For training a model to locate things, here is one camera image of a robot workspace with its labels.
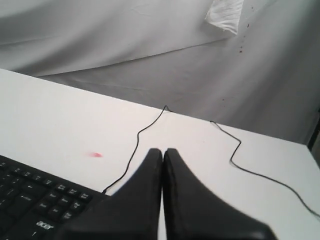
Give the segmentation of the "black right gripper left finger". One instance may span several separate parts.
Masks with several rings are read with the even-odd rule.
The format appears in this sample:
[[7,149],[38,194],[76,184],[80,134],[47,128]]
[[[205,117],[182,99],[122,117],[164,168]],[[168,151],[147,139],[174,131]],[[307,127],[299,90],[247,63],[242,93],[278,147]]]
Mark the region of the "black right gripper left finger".
[[162,194],[161,150],[151,148],[139,168],[113,195],[58,232],[60,240],[156,240]]

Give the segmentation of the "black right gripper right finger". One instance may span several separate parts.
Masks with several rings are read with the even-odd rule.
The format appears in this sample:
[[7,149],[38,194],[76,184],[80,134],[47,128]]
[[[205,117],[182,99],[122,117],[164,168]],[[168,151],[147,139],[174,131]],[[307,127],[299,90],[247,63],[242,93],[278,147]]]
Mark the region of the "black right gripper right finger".
[[265,223],[237,210],[210,191],[175,148],[162,170],[166,237],[169,240],[275,240]]

